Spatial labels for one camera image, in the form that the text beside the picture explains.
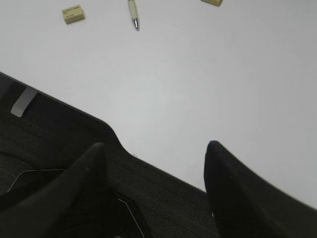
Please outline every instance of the dark gray fabric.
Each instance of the dark gray fabric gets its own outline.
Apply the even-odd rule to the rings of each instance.
[[[41,168],[63,168],[101,141],[110,152],[110,185],[136,202],[154,238],[218,237],[206,193],[127,153],[104,122],[41,94],[22,118],[11,115],[23,89],[14,83],[0,101],[1,150]],[[28,169],[14,158],[0,157],[0,193]]]

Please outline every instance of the eraser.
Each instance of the eraser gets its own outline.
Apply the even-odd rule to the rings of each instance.
[[[202,1],[208,2],[215,6],[220,6],[222,4],[222,0],[202,0]]]
[[[83,9],[80,5],[72,6],[61,11],[66,24],[85,19]]]

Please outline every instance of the black cable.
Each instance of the black cable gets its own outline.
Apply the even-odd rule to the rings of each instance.
[[[21,156],[18,156],[18,155],[15,155],[15,154],[12,154],[12,153],[9,153],[9,152],[6,152],[6,151],[0,150],[0,155],[5,155],[5,156],[9,156],[9,157],[18,159],[18,160],[23,161],[24,163],[28,164],[32,168],[34,168],[36,171],[39,172],[39,177],[40,177],[40,180],[41,180],[41,184],[44,185],[44,177],[43,177],[43,173],[42,173],[40,167],[38,167],[37,165],[35,165],[32,162],[28,161],[27,159],[24,159]]]

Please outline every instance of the white desk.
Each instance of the white desk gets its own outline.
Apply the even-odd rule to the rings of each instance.
[[[87,18],[70,25],[63,8]],[[0,71],[107,122],[131,154],[204,189],[219,140],[317,208],[317,1],[3,0]]]

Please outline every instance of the pen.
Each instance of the pen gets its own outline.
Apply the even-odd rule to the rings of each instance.
[[[139,30],[139,17],[137,12],[137,6],[135,5],[134,0],[128,0],[129,10],[131,14],[132,23],[135,27],[135,29]]]

